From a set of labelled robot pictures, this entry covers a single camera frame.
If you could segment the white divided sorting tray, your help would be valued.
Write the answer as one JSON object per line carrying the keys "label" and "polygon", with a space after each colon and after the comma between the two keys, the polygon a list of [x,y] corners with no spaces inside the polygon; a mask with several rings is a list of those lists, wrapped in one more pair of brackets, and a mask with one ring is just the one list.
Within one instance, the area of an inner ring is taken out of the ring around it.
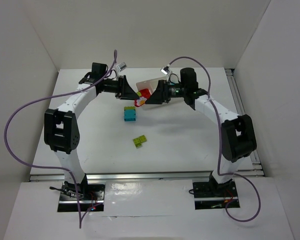
{"label": "white divided sorting tray", "polygon": [[[159,80],[163,80],[163,78],[158,77],[158,78],[153,78],[153,79],[149,79],[149,80],[144,80],[144,81],[137,82],[135,85],[136,85],[136,88],[138,91],[143,90],[143,89],[148,89],[150,94],[152,94],[156,90]],[[147,110],[159,108],[162,106],[163,106],[163,104],[143,104],[141,106],[141,109],[147,111]]]}

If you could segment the green long lego brick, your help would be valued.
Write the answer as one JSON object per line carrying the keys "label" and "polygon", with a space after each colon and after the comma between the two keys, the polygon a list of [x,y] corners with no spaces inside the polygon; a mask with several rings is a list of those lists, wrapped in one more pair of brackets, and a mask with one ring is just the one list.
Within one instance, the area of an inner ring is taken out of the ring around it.
{"label": "green long lego brick", "polygon": [[136,107],[135,106],[125,106],[124,111],[135,111]]}

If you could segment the red flower oval lego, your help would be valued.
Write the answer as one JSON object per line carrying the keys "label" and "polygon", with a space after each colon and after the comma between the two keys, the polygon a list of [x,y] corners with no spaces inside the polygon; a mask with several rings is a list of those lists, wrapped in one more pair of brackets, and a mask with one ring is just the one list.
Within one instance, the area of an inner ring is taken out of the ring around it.
{"label": "red flower oval lego", "polygon": [[146,101],[147,101],[147,98],[141,96],[138,99],[134,100],[134,106],[137,107],[137,108],[141,107],[142,105],[144,105],[146,103]]}

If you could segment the green square lego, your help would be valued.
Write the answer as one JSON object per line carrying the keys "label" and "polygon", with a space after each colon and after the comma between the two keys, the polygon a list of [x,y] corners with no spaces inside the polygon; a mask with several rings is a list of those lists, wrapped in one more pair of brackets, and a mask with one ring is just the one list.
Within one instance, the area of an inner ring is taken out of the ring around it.
{"label": "green square lego", "polygon": [[147,138],[146,138],[145,135],[139,136],[138,139],[139,139],[139,141],[140,141],[141,144],[142,144],[142,143],[145,143],[145,142],[147,141]]}
{"label": "green square lego", "polygon": [[133,141],[136,148],[139,148],[139,147],[142,146],[142,142],[139,138],[134,138],[132,141]]}

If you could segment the red top lego brick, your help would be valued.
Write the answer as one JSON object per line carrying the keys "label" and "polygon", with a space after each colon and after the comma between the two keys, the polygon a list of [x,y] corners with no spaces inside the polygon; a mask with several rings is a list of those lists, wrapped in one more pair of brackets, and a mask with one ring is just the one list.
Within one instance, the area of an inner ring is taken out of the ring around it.
{"label": "red top lego brick", "polygon": [[149,99],[150,96],[152,95],[152,93],[150,92],[150,90],[148,88],[141,89],[141,90],[139,90],[139,92],[140,92],[140,96],[144,97],[146,99]]}

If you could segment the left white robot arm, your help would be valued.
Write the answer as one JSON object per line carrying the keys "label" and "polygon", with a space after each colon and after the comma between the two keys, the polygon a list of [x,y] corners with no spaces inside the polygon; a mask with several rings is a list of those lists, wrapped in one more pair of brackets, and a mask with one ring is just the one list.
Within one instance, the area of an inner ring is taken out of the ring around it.
{"label": "left white robot arm", "polygon": [[55,153],[64,171],[64,190],[87,194],[88,180],[77,153],[80,142],[78,118],[98,94],[113,93],[120,100],[136,100],[139,96],[130,87],[127,77],[120,75],[126,63],[109,70],[106,64],[93,63],[78,83],[75,94],[56,109],[44,113],[44,142]]}

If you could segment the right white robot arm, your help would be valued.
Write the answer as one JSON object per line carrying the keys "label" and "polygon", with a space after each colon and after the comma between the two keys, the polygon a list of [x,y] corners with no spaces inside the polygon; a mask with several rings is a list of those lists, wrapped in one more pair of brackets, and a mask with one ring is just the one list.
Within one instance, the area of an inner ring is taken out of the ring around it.
{"label": "right white robot arm", "polygon": [[252,118],[232,112],[214,100],[210,93],[199,87],[193,68],[180,70],[178,83],[159,80],[155,91],[146,100],[147,105],[162,105],[172,98],[182,98],[186,105],[217,125],[219,153],[217,168],[209,175],[208,190],[217,194],[231,184],[241,159],[256,150],[257,141]]}

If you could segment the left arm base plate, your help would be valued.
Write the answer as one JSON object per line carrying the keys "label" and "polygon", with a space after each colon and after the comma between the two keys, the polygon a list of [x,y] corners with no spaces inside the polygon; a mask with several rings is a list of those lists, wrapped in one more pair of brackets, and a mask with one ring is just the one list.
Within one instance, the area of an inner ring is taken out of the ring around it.
{"label": "left arm base plate", "polygon": [[[57,211],[59,213],[72,213],[78,210],[76,193],[74,191],[66,191],[63,184],[62,187],[49,187],[50,190],[60,192]],[[88,208],[94,206],[91,212],[104,211],[105,184],[88,185],[87,193],[79,193],[79,203],[82,212],[86,212]]]}

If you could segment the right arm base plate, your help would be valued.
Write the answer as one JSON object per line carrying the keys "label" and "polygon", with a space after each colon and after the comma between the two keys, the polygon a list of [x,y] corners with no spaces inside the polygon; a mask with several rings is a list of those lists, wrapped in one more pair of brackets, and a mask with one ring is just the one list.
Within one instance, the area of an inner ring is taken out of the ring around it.
{"label": "right arm base plate", "polygon": [[195,210],[224,209],[227,204],[228,208],[240,208],[234,181],[217,191],[212,191],[208,182],[193,182],[188,193],[194,197]]}

